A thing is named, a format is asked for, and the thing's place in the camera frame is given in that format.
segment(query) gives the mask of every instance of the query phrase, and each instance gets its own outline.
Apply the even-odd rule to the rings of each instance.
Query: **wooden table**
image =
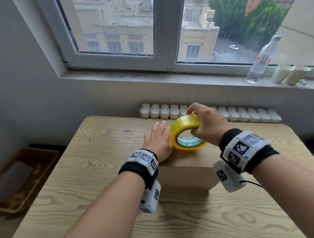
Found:
[[[143,143],[153,119],[90,116],[67,147],[14,238],[59,238],[117,176],[121,164]],[[235,123],[271,141],[302,165],[314,160],[286,125]],[[254,181],[249,175],[246,179]],[[138,215],[132,237],[297,238],[304,237],[260,187],[248,184],[228,193],[219,183],[210,191],[163,193],[154,214]]]

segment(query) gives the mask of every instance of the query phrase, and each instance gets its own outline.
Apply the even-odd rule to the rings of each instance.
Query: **white cup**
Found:
[[[293,71],[293,67],[287,64],[278,65],[275,73],[273,74],[271,81],[274,83],[281,83],[291,72]]]
[[[295,85],[297,82],[303,79],[310,71],[311,71],[311,68],[305,65],[296,64],[295,66],[293,66],[292,73],[289,74],[283,80],[283,83],[288,84],[288,85]]]

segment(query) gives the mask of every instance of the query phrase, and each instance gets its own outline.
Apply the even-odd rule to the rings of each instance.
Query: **tree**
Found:
[[[249,12],[242,25],[245,47],[261,50],[276,34],[287,12],[275,0],[262,0]]]
[[[241,38],[241,26],[245,20],[247,0],[211,0],[209,6],[216,10],[214,22],[220,27],[220,35],[232,39]]]

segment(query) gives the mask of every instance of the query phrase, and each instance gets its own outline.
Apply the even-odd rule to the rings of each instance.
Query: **clear bottle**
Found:
[[[280,39],[281,36],[274,35],[271,41],[261,49],[258,57],[253,63],[252,68],[246,76],[246,80],[248,82],[256,83],[261,78],[262,74],[276,53]]]

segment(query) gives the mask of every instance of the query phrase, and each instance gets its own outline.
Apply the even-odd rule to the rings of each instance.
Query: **cable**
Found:
[[[239,181],[239,183],[252,183],[252,184],[255,184],[255,185],[259,186],[259,187],[262,187],[262,186],[261,186],[260,184],[258,184],[258,183],[254,183],[254,182],[247,181],[247,180],[241,180],[241,181]]]

